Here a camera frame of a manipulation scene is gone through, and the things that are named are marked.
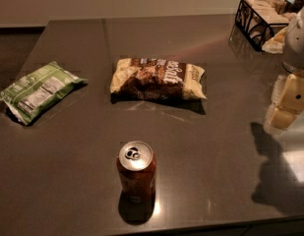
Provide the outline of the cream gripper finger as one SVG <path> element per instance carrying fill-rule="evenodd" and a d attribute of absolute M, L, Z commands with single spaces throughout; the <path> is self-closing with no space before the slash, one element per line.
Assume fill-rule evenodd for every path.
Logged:
<path fill-rule="evenodd" d="M 267 112 L 267 123 L 272 127 L 286 130 L 296 117 L 297 115 L 292 112 L 271 106 Z"/>
<path fill-rule="evenodd" d="M 304 78 L 295 75 L 287 77 L 278 106 L 295 113 L 304 110 Z"/>

